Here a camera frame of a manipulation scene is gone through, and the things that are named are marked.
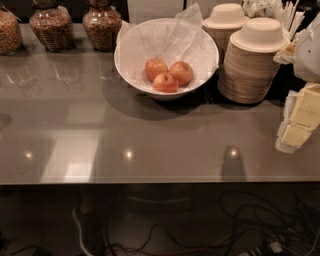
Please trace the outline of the front red apple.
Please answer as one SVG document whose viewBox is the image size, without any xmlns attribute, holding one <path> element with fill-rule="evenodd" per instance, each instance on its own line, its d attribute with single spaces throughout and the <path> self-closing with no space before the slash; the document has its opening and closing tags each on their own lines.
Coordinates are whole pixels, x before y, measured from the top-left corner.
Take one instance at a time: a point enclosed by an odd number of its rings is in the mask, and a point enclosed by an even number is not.
<svg viewBox="0 0 320 256">
<path fill-rule="evenodd" d="M 164 72 L 156 76 L 152 87 L 154 90 L 163 93 L 176 93 L 179 88 L 179 82 L 172 74 Z"/>
</svg>

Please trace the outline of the red apple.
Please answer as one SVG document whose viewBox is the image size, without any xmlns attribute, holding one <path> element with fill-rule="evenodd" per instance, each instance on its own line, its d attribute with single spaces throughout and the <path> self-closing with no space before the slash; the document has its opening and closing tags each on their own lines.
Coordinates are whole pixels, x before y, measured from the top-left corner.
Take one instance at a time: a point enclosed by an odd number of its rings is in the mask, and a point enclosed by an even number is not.
<svg viewBox="0 0 320 256">
<path fill-rule="evenodd" d="M 179 88 L 179 82 L 172 74 L 164 72 L 156 76 L 152 87 L 154 90 L 163 93 L 176 93 Z"/>
<path fill-rule="evenodd" d="M 151 58 L 145 64 L 147 78 L 153 82 L 157 75 L 167 72 L 168 66 L 161 58 Z"/>
<path fill-rule="evenodd" d="M 169 72 L 178 80 L 179 86 L 184 86 L 193 79 L 193 69 L 184 61 L 178 61 L 172 64 Z"/>
</svg>

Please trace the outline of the right red apple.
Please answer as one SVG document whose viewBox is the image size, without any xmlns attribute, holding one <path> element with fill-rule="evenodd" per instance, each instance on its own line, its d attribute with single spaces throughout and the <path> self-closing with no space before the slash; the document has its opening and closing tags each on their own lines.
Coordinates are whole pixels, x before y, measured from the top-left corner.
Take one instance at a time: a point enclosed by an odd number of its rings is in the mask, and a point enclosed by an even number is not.
<svg viewBox="0 0 320 256">
<path fill-rule="evenodd" d="M 184 61 L 178 61 L 172 64 L 169 72 L 178 80 L 179 86 L 184 86 L 193 79 L 193 69 Z"/>
</svg>

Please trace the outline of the left red apple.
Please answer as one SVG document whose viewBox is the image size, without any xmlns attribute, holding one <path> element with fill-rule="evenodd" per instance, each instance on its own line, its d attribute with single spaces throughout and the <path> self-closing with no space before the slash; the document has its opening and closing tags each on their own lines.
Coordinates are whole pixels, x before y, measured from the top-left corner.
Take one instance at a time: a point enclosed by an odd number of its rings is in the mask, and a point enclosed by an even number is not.
<svg viewBox="0 0 320 256">
<path fill-rule="evenodd" d="M 161 58 L 151 58 L 145 64 L 147 78 L 153 82 L 157 75 L 167 72 L 168 66 Z"/>
</svg>

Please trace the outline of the front stack paper bowls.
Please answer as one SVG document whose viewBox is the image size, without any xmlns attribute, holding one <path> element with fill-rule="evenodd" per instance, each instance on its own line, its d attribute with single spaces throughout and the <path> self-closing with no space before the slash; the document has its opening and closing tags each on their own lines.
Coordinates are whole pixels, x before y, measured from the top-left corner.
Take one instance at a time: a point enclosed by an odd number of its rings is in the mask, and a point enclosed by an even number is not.
<svg viewBox="0 0 320 256">
<path fill-rule="evenodd" d="M 261 102 L 280 67 L 273 58 L 288 44 L 279 21 L 250 19 L 230 36 L 218 80 L 220 93 L 240 104 Z"/>
</svg>

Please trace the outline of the stack paper bowls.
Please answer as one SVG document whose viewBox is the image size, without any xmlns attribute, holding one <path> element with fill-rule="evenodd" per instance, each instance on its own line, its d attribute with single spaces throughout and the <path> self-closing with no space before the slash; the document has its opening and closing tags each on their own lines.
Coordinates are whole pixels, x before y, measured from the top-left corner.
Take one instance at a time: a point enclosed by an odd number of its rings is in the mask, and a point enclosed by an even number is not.
<svg viewBox="0 0 320 256">
<path fill-rule="evenodd" d="M 230 36 L 240 30 L 248 20 L 240 4 L 225 3 L 215 6 L 210 16 L 203 21 L 203 29 L 218 47 L 220 65 L 224 62 Z"/>
<path fill-rule="evenodd" d="M 279 21 L 250 19 L 230 36 L 218 80 L 220 93 L 240 104 L 261 102 L 280 67 L 273 58 L 288 44 Z"/>
</svg>

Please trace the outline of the right glass cereal jar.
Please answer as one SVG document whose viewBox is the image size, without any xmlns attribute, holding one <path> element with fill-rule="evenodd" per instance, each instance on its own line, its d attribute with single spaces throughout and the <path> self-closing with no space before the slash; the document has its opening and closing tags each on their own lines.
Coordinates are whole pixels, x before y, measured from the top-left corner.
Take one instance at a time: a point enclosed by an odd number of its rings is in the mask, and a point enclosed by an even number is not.
<svg viewBox="0 0 320 256">
<path fill-rule="evenodd" d="M 122 17 L 111 7 L 111 0 L 87 0 L 88 12 L 82 24 L 93 48 L 102 52 L 113 52 L 116 48 Z"/>
</svg>

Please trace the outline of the glass cereal jar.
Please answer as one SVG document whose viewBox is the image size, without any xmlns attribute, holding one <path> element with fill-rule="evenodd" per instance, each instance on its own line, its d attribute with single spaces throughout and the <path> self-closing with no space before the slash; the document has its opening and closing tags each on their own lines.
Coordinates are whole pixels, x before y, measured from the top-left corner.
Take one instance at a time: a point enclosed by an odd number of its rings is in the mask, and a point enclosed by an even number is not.
<svg viewBox="0 0 320 256">
<path fill-rule="evenodd" d="M 64 52 L 74 46 L 73 22 L 68 10 L 57 0 L 32 0 L 29 24 L 46 50 Z"/>
<path fill-rule="evenodd" d="M 111 7 L 111 0 L 87 0 L 88 12 L 82 24 L 93 48 L 102 52 L 113 52 L 116 48 L 122 17 Z"/>
<path fill-rule="evenodd" d="M 0 54 L 11 54 L 23 45 L 22 34 L 16 17 L 0 9 Z"/>
</svg>

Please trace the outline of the rear stack paper bowls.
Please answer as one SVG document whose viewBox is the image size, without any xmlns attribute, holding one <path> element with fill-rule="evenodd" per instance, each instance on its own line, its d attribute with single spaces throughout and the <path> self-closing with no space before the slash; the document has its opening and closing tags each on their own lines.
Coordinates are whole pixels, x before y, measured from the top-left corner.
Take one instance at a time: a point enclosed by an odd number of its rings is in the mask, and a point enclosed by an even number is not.
<svg viewBox="0 0 320 256">
<path fill-rule="evenodd" d="M 203 21 L 203 29 L 218 47 L 220 65 L 224 62 L 230 36 L 240 30 L 248 20 L 240 4 L 225 3 L 215 6 L 210 16 Z"/>
</svg>

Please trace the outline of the middle glass cereal jar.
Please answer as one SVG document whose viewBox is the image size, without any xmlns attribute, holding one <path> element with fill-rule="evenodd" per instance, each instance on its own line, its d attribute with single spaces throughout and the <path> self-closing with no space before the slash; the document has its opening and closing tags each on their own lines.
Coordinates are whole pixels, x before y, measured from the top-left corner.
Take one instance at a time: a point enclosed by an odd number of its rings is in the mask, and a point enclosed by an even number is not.
<svg viewBox="0 0 320 256">
<path fill-rule="evenodd" d="M 74 46 L 73 22 L 68 10 L 57 0 L 32 0 L 29 24 L 46 50 L 64 52 Z"/>
</svg>

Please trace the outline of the wrapped plastic cutlery bundle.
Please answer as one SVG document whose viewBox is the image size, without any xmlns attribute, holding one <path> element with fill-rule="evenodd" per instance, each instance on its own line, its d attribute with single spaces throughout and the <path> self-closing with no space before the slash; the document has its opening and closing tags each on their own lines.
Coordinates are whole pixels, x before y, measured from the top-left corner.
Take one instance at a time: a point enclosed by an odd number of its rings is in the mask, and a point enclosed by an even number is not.
<svg viewBox="0 0 320 256">
<path fill-rule="evenodd" d="M 283 31 L 294 40 L 298 28 L 305 18 L 304 11 L 298 11 L 300 0 L 242 0 L 244 14 L 249 18 L 272 18 L 279 21 Z"/>
</svg>

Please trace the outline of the left glass cereal jar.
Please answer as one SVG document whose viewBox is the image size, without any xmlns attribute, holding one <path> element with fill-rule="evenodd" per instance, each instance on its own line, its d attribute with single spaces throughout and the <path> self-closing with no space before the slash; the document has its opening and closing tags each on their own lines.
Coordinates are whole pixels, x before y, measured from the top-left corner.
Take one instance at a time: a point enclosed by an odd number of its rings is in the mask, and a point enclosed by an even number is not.
<svg viewBox="0 0 320 256">
<path fill-rule="evenodd" d="M 0 54 L 11 54 L 23 45 L 22 34 L 16 17 L 0 9 Z"/>
</svg>

